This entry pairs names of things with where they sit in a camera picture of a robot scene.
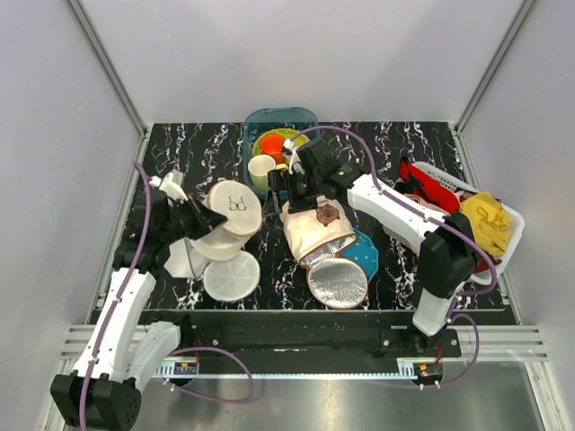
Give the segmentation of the beige mesh bra laundry bag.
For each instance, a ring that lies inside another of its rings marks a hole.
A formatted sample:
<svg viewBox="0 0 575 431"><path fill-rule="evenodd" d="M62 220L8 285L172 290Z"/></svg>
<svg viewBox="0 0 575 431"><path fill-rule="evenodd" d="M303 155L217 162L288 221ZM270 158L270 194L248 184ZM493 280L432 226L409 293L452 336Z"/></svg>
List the beige mesh bra laundry bag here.
<svg viewBox="0 0 575 431"><path fill-rule="evenodd" d="M227 221L213 232L191 242L207 259L231 259L261 228L260 199L238 181L219 181L210 189L203 204L227 217Z"/></svg>

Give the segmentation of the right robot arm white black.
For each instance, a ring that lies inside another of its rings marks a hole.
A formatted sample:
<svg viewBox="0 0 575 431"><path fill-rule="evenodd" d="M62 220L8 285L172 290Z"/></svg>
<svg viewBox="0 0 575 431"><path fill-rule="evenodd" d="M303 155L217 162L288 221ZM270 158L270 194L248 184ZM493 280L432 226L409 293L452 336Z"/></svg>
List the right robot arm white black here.
<svg viewBox="0 0 575 431"><path fill-rule="evenodd" d="M321 139L296 146L287 138L281 152L288 166L269 172L266 205L286 226L294 257L302 260L323 244L349 236L344 207L378 220L419 257L422 294L412 318L416 328L407 337L413 353L431 354L440 344L439 331L452 318L461 285L488 257L473 236L469 218L416 203L379 180L374 167L340 163Z"/></svg>

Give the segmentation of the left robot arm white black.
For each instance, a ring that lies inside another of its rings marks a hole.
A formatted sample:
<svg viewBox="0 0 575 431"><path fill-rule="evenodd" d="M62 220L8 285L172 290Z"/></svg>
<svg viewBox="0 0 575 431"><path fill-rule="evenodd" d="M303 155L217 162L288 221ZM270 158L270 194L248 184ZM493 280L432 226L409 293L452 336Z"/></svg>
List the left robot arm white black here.
<svg viewBox="0 0 575 431"><path fill-rule="evenodd" d="M154 323L133 347L138 320L156 279L176 255L174 245L198 240L226 222L188 195L147 189L128 217L112 262L108 294L87 346L69 374L58 374L50 395L65 423L82 430L130 430L142 393L168 356L187 354L194 334L179 324Z"/></svg>

